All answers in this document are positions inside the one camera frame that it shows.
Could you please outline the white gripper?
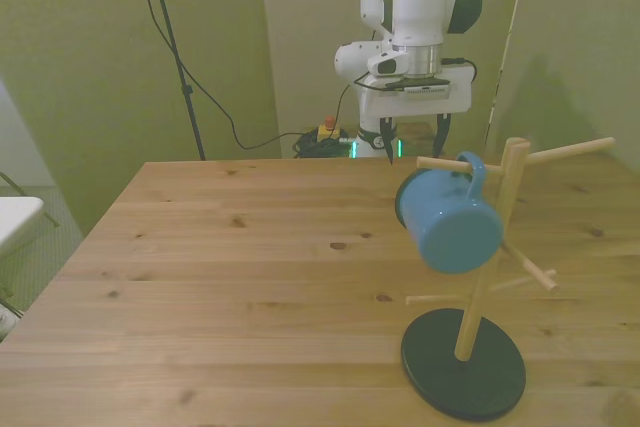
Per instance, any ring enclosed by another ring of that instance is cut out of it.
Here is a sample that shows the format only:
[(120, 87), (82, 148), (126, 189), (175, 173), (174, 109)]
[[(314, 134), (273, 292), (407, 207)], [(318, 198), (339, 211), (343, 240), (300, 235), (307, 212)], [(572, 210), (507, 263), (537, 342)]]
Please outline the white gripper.
[(443, 152), (453, 113), (464, 113), (472, 104), (473, 67), (445, 66), (430, 77), (376, 77), (358, 80), (360, 113), (385, 117), (379, 121), (382, 150), (393, 164), (397, 128), (392, 117), (435, 115), (436, 134), (432, 156)]

